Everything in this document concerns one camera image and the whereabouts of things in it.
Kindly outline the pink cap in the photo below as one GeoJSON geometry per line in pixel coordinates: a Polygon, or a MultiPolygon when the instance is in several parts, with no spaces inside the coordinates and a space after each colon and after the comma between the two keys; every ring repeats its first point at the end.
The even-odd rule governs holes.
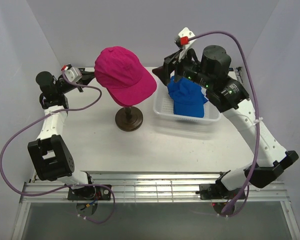
{"type": "Polygon", "coordinates": [[[151,94],[142,91],[134,90],[108,90],[112,99],[122,107],[131,107],[137,104],[140,104],[144,100],[148,99],[151,94]]]}
{"type": "Polygon", "coordinates": [[[122,46],[101,51],[94,63],[94,76],[107,91],[140,91],[152,95],[157,89],[156,80],[139,58],[122,46]]]}

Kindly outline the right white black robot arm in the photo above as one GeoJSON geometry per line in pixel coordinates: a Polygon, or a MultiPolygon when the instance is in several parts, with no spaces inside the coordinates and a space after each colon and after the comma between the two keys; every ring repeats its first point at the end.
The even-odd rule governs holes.
{"type": "Polygon", "coordinates": [[[251,151],[256,163],[221,173],[215,183],[202,184],[198,194],[202,199],[243,197],[239,189],[244,182],[264,188],[275,181],[295,163],[299,156],[286,150],[273,137],[265,124],[256,116],[249,94],[243,85],[229,76],[231,57],[218,45],[204,48],[201,60],[191,48],[182,56],[183,49],[165,57],[163,65],[152,70],[164,85],[171,73],[175,79],[186,78],[205,89],[209,102],[214,105],[238,130],[251,151]]]}

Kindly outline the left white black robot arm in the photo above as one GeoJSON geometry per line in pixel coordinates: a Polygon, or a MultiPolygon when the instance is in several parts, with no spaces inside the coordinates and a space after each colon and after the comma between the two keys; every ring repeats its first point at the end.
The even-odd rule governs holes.
{"type": "Polygon", "coordinates": [[[55,78],[50,72],[40,72],[35,81],[41,94],[39,102],[44,110],[45,119],[36,140],[27,145],[36,174],[41,181],[60,181],[68,185],[72,193],[85,200],[96,195],[96,187],[91,176],[75,168],[74,159],[62,138],[64,123],[69,108],[66,93],[76,87],[75,82],[87,86],[94,78],[92,72],[83,68],[65,71],[65,76],[55,78]]]}

